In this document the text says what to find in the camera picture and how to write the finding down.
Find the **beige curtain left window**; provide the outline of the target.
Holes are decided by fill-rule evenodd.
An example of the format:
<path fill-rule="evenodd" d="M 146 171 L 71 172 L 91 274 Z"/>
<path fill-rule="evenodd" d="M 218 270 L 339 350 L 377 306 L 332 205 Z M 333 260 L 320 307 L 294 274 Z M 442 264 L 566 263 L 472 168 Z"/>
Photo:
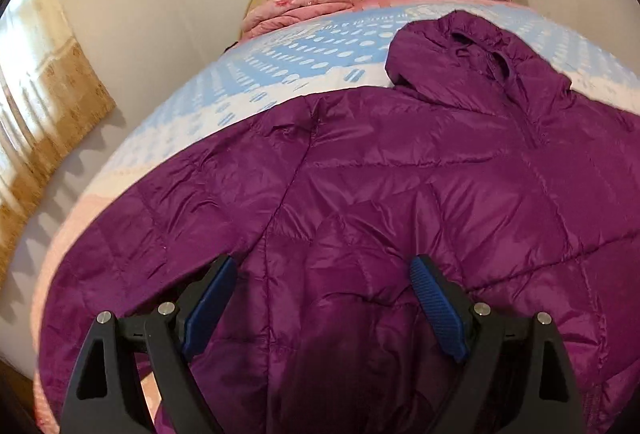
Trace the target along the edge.
<path fill-rule="evenodd" d="M 1 17 L 1 268 L 62 161 L 116 104 L 60 0 L 10 0 Z"/>

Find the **folded pink blanket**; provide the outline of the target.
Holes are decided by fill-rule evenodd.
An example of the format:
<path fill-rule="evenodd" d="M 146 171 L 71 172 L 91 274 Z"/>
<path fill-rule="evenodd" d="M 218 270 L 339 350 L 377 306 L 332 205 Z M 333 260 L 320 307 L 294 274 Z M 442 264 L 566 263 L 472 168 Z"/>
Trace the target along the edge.
<path fill-rule="evenodd" d="M 247 41 L 306 20 L 350 10 L 359 0 L 268 0 L 250 10 L 241 23 Z"/>

